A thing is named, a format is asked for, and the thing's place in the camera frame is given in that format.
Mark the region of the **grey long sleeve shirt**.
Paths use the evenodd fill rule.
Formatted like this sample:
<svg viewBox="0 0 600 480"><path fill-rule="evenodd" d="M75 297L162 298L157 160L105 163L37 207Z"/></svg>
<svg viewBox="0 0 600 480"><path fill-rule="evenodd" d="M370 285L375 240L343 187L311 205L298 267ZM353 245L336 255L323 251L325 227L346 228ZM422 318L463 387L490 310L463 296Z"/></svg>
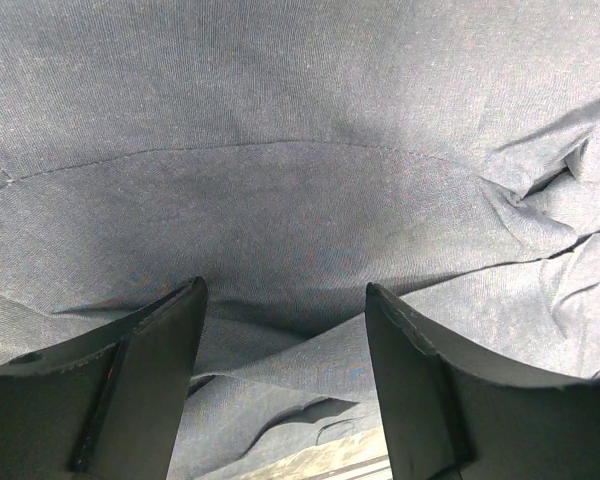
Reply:
<svg viewBox="0 0 600 480"><path fill-rule="evenodd" d="M600 1L0 1L0 363L200 276L169 475L379 423L376 282L600 372Z"/></svg>

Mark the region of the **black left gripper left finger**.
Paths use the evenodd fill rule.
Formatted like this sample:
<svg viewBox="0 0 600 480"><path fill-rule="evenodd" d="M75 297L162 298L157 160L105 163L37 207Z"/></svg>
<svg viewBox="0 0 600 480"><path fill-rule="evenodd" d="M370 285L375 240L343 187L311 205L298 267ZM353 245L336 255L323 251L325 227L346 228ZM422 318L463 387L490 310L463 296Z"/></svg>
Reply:
<svg viewBox="0 0 600 480"><path fill-rule="evenodd" d="M195 279L0 365L0 479L165 478L207 298Z"/></svg>

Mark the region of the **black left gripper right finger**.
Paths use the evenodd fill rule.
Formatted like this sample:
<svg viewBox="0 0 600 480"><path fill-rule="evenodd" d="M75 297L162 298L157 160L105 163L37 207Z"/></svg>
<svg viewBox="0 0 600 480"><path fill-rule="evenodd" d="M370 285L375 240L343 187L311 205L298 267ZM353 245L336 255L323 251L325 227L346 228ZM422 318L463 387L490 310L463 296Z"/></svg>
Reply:
<svg viewBox="0 0 600 480"><path fill-rule="evenodd" d="M600 479L600 378L488 350L384 287L365 324L396 479Z"/></svg>

